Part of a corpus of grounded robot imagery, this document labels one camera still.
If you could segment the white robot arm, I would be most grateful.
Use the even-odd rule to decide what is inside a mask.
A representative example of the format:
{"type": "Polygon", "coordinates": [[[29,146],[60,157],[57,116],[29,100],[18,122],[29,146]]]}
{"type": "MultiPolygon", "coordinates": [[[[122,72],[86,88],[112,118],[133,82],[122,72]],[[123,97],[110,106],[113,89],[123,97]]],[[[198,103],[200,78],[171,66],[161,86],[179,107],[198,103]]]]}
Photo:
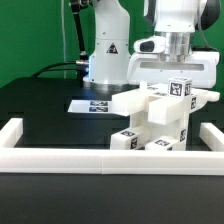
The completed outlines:
{"type": "Polygon", "coordinates": [[[119,0],[70,0],[77,27],[79,12],[88,6],[95,13],[95,50],[85,52],[79,36],[80,57],[87,63],[86,86],[108,91],[137,85],[190,78],[196,88],[216,83],[220,53],[210,46],[194,47],[195,32],[211,27],[221,12],[220,0],[144,0],[144,18],[154,35],[134,43],[129,52],[130,16],[119,0]]]}

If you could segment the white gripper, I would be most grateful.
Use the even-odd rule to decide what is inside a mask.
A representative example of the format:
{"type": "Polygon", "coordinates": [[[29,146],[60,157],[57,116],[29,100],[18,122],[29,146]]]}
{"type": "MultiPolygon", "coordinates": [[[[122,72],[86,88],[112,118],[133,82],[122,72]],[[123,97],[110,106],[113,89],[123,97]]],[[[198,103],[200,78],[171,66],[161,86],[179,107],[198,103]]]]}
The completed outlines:
{"type": "Polygon", "coordinates": [[[185,43],[162,36],[152,36],[134,43],[127,80],[137,85],[167,83],[170,78],[190,78],[196,88],[212,88],[220,53],[215,50],[188,50],[185,43]]]}

